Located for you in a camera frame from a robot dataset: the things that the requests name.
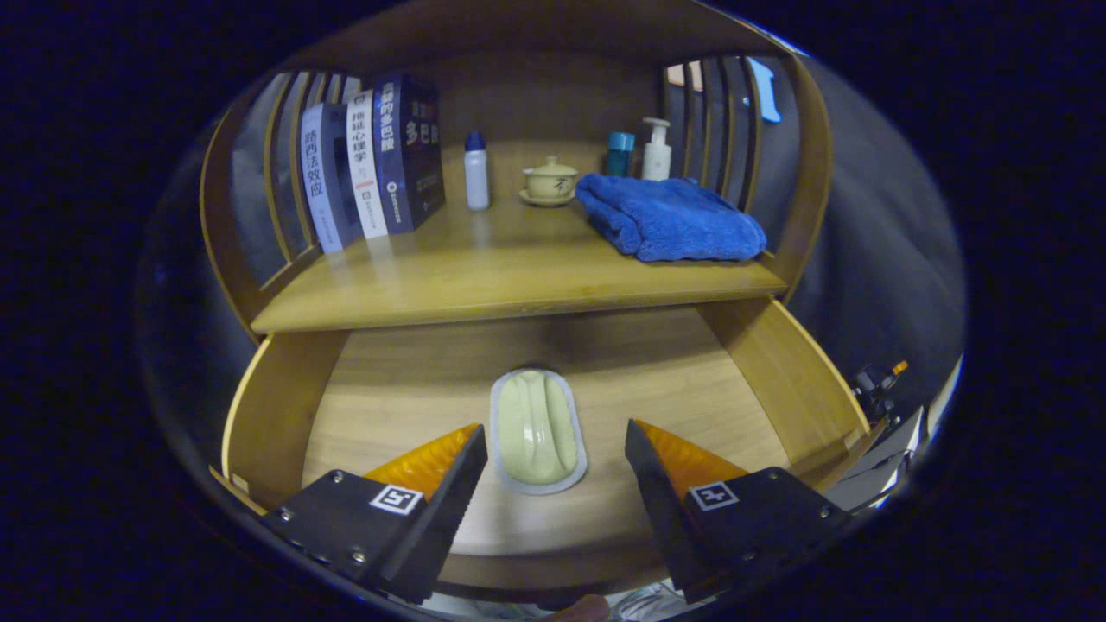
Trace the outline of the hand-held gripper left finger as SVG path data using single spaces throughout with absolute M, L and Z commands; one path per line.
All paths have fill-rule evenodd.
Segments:
M 262 516 L 333 574 L 419 605 L 430 598 L 486 469 L 473 422 L 357 475 L 334 469 Z

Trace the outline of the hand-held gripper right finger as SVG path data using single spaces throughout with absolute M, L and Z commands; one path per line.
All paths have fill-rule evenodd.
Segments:
M 648 422 L 629 421 L 625 456 L 664 564 L 690 603 L 747 594 L 852 532 L 848 511 L 785 469 L 743 469 Z

